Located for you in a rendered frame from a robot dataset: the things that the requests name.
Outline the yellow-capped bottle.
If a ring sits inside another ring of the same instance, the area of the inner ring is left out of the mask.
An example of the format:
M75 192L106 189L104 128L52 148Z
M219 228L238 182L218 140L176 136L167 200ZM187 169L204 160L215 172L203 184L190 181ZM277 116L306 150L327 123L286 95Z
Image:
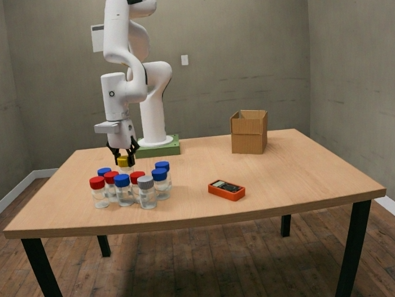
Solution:
M128 174L130 176L130 174L134 172L134 168L128 165L128 155L118 157L117 162L120 167L119 174Z

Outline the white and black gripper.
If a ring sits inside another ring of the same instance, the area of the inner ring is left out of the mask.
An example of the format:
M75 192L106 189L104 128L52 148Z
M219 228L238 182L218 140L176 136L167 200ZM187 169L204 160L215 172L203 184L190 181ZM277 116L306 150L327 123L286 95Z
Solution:
M107 133L108 142L106 146L110 149L112 155L114 155L116 165L118 165L117 158L121 156L121 153L119 153L120 149L126 149L126 152L128 153L128 165L129 167L132 167L135 165L134 155L140 148L140 145L136 142L137 139L135 136L133 123L131 119L127 117L127 119L122 120L117 124L119 125L120 132L116 134Z

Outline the orange digital multimeter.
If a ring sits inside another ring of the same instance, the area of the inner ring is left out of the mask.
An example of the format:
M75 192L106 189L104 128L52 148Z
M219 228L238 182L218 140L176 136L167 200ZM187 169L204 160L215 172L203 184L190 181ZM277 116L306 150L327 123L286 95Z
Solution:
M208 192L236 202L245 196L245 187L223 180L216 180L208 184Z

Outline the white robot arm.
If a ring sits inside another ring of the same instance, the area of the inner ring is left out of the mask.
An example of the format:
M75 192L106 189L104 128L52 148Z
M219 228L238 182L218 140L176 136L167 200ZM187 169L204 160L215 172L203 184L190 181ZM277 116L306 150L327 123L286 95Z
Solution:
M141 63L150 53L150 40L146 29L131 20L152 15L156 7L156 0L106 0L104 10L104 58L129 68L128 81L121 72L101 76L106 119L110 121L95 125L95 133L118 133L117 123L130 116L129 104L140 103L141 147L173 142L173 137L166 136L163 109L163 92L172 78L172 68L166 62ZM152 85L154 89L148 93L147 86Z

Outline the brown cardboard box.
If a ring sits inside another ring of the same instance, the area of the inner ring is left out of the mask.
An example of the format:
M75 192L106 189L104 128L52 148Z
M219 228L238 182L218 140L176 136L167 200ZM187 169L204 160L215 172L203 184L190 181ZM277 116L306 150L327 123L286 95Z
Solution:
M232 154L262 155L267 145L267 111L241 110L230 118Z

